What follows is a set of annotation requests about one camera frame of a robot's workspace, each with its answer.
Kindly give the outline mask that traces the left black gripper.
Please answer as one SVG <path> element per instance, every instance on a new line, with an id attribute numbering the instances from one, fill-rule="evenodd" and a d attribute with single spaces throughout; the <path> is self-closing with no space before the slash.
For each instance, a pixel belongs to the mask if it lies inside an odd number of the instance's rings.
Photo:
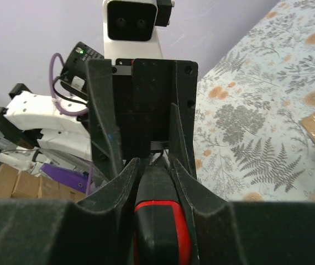
<path id="1" fill-rule="evenodd" d="M 128 67 L 128 74 L 116 72 L 112 77 L 111 60 L 86 63 L 91 156 L 96 169 L 106 179 L 117 177 L 123 169 L 122 152 L 125 160 L 147 158 L 152 142 L 168 145 L 170 131 L 170 157 L 195 177 L 198 63 L 117 59 L 116 67 L 120 66 Z"/>

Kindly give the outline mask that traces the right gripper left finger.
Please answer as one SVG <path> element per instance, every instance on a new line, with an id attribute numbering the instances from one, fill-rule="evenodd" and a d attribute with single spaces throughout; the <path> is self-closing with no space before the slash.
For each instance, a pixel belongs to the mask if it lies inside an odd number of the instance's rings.
<path id="1" fill-rule="evenodd" d="M 128 264 L 139 167 L 78 203 L 0 199 L 0 264 Z"/>

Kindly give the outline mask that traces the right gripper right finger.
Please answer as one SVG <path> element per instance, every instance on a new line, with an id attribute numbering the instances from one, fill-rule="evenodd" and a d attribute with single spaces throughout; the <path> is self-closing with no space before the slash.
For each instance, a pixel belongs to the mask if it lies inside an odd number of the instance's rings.
<path id="1" fill-rule="evenodd" d="M 191 177 L 179 160 L 170 166 L 192 264 L 315 264 L 315 203 L 228 202 Z"/>

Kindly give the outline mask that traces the red black utility knife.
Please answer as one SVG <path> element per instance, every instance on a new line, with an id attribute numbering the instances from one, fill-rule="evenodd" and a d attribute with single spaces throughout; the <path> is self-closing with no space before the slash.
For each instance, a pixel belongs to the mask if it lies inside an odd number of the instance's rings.
<path id="1" fill-rule="evenodd" d="M 191 263 L 185 215 L 166 168 L 147 166 L 134 206 L 134 263 Z"/>

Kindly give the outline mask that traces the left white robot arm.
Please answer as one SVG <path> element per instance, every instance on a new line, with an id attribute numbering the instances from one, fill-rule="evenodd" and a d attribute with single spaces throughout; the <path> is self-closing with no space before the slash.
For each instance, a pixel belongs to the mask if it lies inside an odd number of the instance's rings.
<path id="1" fill-rule="evenodd" d="M 26 148 L 91 161 L 111 180 L 131 160 L 141 173 L 166 177 L 170 151 L 195 175 L 193 125 L 198 64 L 185 60 L 110 60 L 78 43 L 57 78 L 78 84 L 73 98 L 32 93 L 18 83 L 0 107 L 0 131 Z"/>

